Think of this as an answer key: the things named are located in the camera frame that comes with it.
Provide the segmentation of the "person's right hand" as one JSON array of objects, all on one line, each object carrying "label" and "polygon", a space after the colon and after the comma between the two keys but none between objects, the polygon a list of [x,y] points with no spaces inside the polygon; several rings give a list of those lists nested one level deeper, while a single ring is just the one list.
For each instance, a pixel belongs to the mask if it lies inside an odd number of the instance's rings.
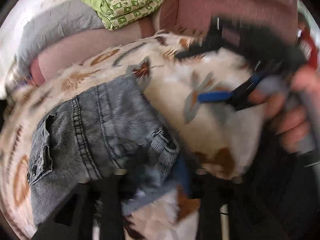
[{"label": "person's right hand", "polygon": [[[308,65],[301,66],[291,79],[291,89],[309,94],[319,112],[319,74],[315,69]],[[284,94],[266,95],[259,89],[253,90],[248,99],[255,105],[265,104],[265,119],[271,121],[271,127],[276,135],[279,135],[281,146],[286,152],[297,152],[299,142],[310,131],[305,108],[297,106],[285,111]]]}]

